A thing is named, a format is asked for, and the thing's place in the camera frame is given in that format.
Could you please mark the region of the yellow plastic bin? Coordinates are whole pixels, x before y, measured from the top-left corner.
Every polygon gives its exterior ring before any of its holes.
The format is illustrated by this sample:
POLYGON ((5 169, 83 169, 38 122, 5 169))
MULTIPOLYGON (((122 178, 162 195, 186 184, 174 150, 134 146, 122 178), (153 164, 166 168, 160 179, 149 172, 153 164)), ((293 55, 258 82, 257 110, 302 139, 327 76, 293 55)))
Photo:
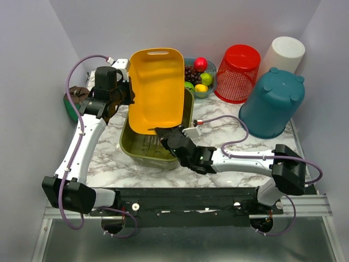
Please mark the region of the yellow plastic bin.
POLYGON ((140 50, 130 58, 129 76, 134 103, 129 106, 129 125, 142 135, 155 128, 172 128, 182 122, 184 108, 184 58, 172 48, 140 50))

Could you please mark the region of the teal plastic bucket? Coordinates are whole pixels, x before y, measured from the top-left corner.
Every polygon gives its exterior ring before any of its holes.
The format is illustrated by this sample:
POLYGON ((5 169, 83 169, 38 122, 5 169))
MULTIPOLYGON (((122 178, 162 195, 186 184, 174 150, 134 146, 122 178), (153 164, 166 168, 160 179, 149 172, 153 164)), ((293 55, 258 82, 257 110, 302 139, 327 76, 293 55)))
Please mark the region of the teal plastic bucket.
POLYGON ((255 84, 238 117, 250 135, 271 139, 283 133, 305 97, 305 78, 271 67, 255 84))

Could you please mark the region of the red mesh basket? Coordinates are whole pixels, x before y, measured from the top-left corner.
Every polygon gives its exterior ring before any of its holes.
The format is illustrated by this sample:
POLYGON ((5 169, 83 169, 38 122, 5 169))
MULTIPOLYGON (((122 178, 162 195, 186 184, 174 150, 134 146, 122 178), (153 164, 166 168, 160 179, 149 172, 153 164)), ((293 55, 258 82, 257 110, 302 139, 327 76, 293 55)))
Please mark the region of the red mesh basket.
POLYGON ((260 63, 261 56, 253 47, 229 47, 216 74, 215 95, 227 103, 244 103, 255 85, 260 63))

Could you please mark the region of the white cylindrical container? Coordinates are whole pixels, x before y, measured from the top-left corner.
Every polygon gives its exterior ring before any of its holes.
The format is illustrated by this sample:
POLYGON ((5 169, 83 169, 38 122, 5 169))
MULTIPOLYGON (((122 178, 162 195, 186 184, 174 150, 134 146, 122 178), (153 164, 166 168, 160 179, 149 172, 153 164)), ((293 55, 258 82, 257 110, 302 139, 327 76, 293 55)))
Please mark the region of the white cylindrical container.
POLYGON ((269 71, 271 67, 294 73, 304 54, 305 46, 298 39, 277 37, 272 41, 264 56, 258 73, 262 75, 269 71))

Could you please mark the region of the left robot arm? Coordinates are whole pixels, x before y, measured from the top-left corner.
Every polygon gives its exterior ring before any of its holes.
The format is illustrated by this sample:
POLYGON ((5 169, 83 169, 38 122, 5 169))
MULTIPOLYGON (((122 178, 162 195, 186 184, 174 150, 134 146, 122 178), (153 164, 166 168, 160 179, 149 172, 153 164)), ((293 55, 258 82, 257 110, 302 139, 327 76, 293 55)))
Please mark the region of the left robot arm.
POLYGON ((81 120, 69 149, 53 176, 46 176, 42 188, 52 207, 88 214, 102 207, 110 216, 121 209, 113 189, 90 188, 87 171, 100 136, 121 105, 133 103, 134 93, 127 67, 98 67, 95 85, 82 102, 81 120))

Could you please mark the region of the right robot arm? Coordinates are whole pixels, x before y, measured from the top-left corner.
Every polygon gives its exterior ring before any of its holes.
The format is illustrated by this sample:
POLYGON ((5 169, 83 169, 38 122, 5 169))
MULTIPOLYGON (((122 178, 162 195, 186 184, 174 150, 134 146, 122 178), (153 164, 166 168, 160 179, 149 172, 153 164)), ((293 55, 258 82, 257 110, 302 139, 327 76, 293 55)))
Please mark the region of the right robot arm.
POLYGON ((304 160, 286 145, 277 144, 266 151, 223 153, 215 147, 195 145, 182 126, 156 128, 155 133, 182 167, 198 174, 234 171, 269 177, 251 200, 251 208, 258 214, 265 213, 283 196, 305 193, 304 160))

